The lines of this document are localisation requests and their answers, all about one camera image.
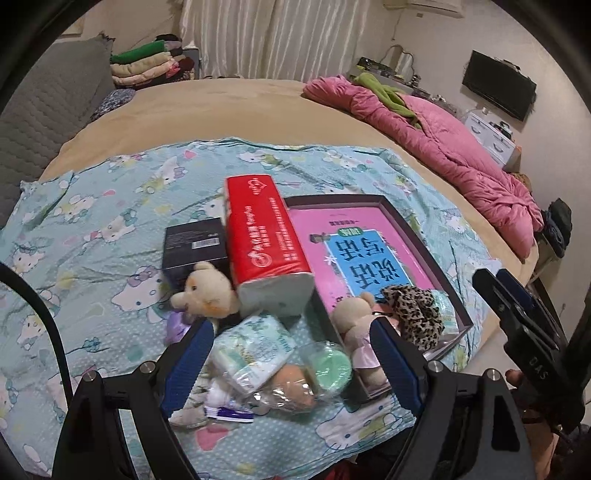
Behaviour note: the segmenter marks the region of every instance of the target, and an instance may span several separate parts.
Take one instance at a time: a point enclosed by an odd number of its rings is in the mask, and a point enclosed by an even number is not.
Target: light blue bedsheet
[[[453,204],[390,150],[228,138],[113,157],[76,175],[23,184],[0,235],[0,260],[46,300],[74,386],[88,369],[124,374],[162,353],[170,295],[160,272],[164,228],[220,216],[224,178],[244,173],[270,173],[284,196],[386,195],[447,273],[474,321],[446,358],[456,369],[466,365],[488,311],[470,285],[471,273],[491,259]],[[290,330],[303,344],[316,327],[315,318],[302,317]],[[50,471],[65,411],[43,326],[19,297],[0,289],[0,429],[29,471]],[[178,438],[203,479],[304,479],[413,421],[389,395],[355,411],[337,403],[303,416],[272,412],[251,425],[179,430]],[[138,472],[148,478],[128,416],[124,425]]]

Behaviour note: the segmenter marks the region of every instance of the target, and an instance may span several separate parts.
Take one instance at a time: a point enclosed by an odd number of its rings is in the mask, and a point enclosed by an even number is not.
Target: tissue package
[[[271,176],[228,177],[225,193],[230,264],[241,313],[300,315],[314,290],[314,275]]]

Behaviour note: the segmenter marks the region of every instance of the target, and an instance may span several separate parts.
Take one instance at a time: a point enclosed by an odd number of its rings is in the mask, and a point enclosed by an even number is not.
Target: pillow
[[[0,115],[0,228],[21,195],[21,180],[37,180],[115,89],[112,47],[102,35],[53,44],[10,98]]]

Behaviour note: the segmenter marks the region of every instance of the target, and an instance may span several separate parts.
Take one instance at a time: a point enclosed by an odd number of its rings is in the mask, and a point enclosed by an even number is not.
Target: screw
[[[154,362],[144,362],[139,366],[139,371],[143,374],[150,374],[156,370],[156,364]]]
[[[84,375],[82,375],[82,380],[85,382],[92,382],[96,378],[96,370],[89,370]]]
[[[501,375],[501,372],[499,372],[498,370],[495,370],[494,368],[489,368],[486,371],[486,376],[488,378],[490,378],[493,382],[496,382],[497,380],[500,380],[501,378],[503,378],[503,376]]]
[[[439,372],[443,371],[443,364],[437,360],[431,360],[428,364],[427,364],[427,368],[431,371],[431,372],[435,372],[436,374],[438,374]]]

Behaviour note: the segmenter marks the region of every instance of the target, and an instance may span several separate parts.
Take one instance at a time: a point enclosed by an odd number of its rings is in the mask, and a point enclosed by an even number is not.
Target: green blanket
[[[134,48],[133,50],[124,51],[119,55],[111,55],[111,63],[133,63],[146,57],[156,55],[162,51],[165,51],[164,40],[153,41],[152,43],[146,43],[146,45]]]
[[[412,126],[421,129],[421,124],[419,123],[416,114],[407,108],[404,100],[398,95],[399,93],[403,93],[402,90],[388,85],[382,85],[370,72],[363,72],[353,80],[353,83],[371,90],[377,95],[379,101],[382,102],[388,110],[403,116],[408,119],[408,123]]]

